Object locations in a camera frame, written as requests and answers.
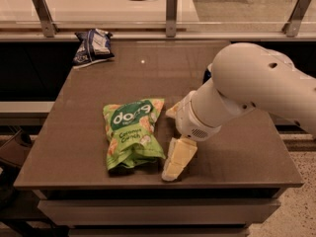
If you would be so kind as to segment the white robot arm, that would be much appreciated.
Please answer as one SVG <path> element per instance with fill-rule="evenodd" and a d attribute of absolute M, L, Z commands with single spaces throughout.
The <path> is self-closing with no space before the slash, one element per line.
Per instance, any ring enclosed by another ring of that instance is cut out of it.
<path fill-rule="evenodd" d="M 197 152 L 199 141 L 254 109 L 316 134 L 316 78 L 295 68 L 286 55 L 237 42 L 221 49 L 207 71 L 210 78 L 166 112 L 175 120 L 181 137 L 170 141 L 163 180 L 178 179 Z"/>

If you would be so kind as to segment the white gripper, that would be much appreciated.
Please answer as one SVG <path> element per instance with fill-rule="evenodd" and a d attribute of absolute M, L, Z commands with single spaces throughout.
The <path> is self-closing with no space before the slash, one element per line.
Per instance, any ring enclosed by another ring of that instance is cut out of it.
<path fill-rule="evenodd" d="M 187 96 L 166 111 L 166 116 L 175 119 L 176 129 L 180 138 L 172 138 L 169 145 L 168 157 L 165 161 L 162 179 L 167 182 L 175 181 L 198 151 L 196 141 L 206 141 L 214 136 L 218 127 L 207 126 L 194 113 L 190 91 Z"/>

